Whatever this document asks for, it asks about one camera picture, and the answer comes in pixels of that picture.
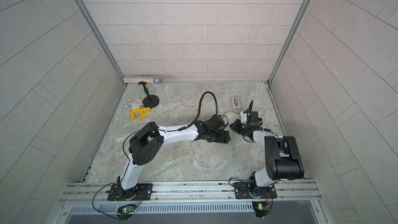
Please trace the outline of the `white ribbed ceramic vase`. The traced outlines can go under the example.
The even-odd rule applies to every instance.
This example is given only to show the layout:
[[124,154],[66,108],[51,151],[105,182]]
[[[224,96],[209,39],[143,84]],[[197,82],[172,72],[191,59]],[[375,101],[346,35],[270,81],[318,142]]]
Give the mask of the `white ribbed ceramic vase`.
[[184,148],[189,149],[192,147],[192,141],[190,140],[185,140],[185,141],[181,141],[182,145]]

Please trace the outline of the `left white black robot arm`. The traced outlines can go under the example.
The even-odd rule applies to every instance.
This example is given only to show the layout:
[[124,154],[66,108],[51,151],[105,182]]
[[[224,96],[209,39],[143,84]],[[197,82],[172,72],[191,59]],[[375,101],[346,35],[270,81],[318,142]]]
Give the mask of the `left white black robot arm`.
[[182,141],[206,140],[227,144],[231,138],[223,124],[197,121],[194,124],[173,127],[157,126],[150,122],[129,139],[127,164],[112,187],[108,200],[127,200],[134,197],[134,190],[144,165],[151,162],[163,145]]

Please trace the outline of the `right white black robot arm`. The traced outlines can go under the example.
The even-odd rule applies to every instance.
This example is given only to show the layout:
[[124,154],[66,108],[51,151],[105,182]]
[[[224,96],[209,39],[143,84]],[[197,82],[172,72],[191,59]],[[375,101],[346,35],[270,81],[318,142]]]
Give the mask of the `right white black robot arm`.
[[277,136],[259,123],[244,124],[236,120],[230,128],[252,142],[264,146],[265,167],[252,172],[248,182],[233,183],[236,199],[274,199],[275,184],[280,180],[296,180],[304,177],[301,155],[293,136]]

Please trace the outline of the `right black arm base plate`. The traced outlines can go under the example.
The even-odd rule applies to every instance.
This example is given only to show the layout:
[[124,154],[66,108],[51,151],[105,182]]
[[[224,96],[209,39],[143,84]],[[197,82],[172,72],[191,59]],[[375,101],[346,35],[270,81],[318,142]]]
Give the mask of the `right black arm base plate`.
[[236,181],[232,183],[236,199],[276,199],[277,193],[274,186],[258,187],[249,182]]

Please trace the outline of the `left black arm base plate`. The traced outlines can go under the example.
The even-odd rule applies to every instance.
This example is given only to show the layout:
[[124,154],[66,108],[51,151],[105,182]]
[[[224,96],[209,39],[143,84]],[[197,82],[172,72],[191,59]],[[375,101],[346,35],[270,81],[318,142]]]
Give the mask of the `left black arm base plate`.
[[107,190],[108,201],[143,201],[150,200],[153,184],[137,184],[131,189],[123,190],[120,185],[113,184],[110,190]]

